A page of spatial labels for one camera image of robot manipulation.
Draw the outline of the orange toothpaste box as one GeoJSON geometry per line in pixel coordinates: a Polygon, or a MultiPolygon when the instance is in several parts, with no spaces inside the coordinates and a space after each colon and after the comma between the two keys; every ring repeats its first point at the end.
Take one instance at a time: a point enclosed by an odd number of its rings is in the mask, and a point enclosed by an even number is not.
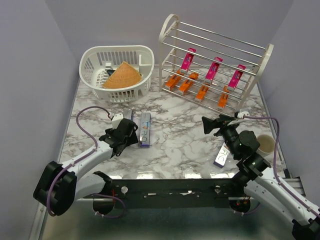
{"type": "Polygon", "coordinates": [[[168,82],[165,84],[164,88],[171,91],[176,85],[177,83],[181,80],[182,76],[184,75],[183,72],[181,72],[181,69],[179,68],[176,72],[176,74],[174,74],[169,80],[168,82]]]}
{"type": "Polygon", "coordinates": [[[194,100],[200,103],[205,98],[208,89],[209,87],[207,85],[202,85],[194,100]]]}
{"type": "Polygon", "coordinates": [[[217,106],[219,108],[224,108],[227,104],[227,101],[228,101],[228,97],[229,97],[229,91],[228,91],[228,86],[225,85],[224,88],[223,88],[223,92],[220,96],[220,99],[219,99],[219,102],[217,104],[217,106]]]}
{"type": "Polygon", "coordinates": [[[188,90],[191,88],[191,86],[193,85],[194,83],[194,80],[197,80],[199,77],[199,74],[198,73],[191,73],[189,76],[188,76],[188,79],[186,79],[183,84],[180,86],[180,88],[178,89],[179,93],[184,96],[188,90]]]}

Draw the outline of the pink toothpaste box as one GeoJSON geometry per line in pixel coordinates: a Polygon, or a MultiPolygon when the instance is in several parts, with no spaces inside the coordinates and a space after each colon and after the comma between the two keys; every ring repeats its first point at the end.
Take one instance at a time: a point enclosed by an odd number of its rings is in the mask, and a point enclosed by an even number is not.
{"type": "Polygon", "coordinates": [[[196,49],[189,48],[188,53],[185,55],[184,60],[182,62],[182,65],[180,67],[180,73],[182,75],[187,74],[189,67],[193,61],[194,53],[196,52],[196,49]]]}
{"type": "Polygon", "coordinates": [[[229,84],[227,86],[227,89],[229,91],[233,91],[237,87],[237,85],[238,85],[238,83],[239,83],[239,81],[240,81],[240,79],[241,79],[241,77],[243,75],[243,70],[246,69],[246,66],[239,64],[237,66],[237,68],[240,69],[240,70],[236,70],[234,72],[234,74],[233,74],[233,76],[232,76],[232,78],[231,78],[231,80],[230,80],[230,82],[229,82],[229,84]]]}
{"type": "Polygon", "coordinates": [[[220,63],[223,61],[222,58],[220,57],[215,57],[214,58],[214,62],[211,64],[206,76],[205,76],[205,79],[204,79],[204,83],[206,85],[211,85],[212,82],[213,82],[213,79],[215,78],[215,75],[216,73],[218,72],[218,69],[220,67],[220,63]]]}

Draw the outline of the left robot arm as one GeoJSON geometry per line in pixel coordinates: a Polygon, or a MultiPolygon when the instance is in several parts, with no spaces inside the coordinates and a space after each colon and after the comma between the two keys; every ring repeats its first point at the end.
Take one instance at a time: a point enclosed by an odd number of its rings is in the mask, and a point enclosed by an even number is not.
{"type": "Polygon", "coordinates": [[[116,120],[94,146],[63,164],[48,163],[33,192],[33,198],[46,206],[51,216],[64,214],[75,200],[97,194],[107,197],[112,192],[112,179],[101,171],[85,176],[100,163],[120,156],[123,150],[138,143],[138,126],[130,119],[116,120]]]}

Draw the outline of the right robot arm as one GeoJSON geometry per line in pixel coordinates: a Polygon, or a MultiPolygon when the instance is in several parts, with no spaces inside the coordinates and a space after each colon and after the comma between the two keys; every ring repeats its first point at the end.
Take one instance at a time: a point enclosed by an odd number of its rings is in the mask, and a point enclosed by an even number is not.
{"type": "Polygon", "coordinates": [[[238,173],[232,178],[230,191],[241,196],[244,193],[283,217],[292,226],[296,240],[318,240],[320,238],[320,208],[312,203],[281,178],[275,164],[270,164],[258,154],[260,143],[253,131],[237,132],[237,127],[248,112],[235,116],[219,115],[216,119],[201,118],[205,134],[216,129],[216,137],[223,137],[234,160],[238,173]]]}

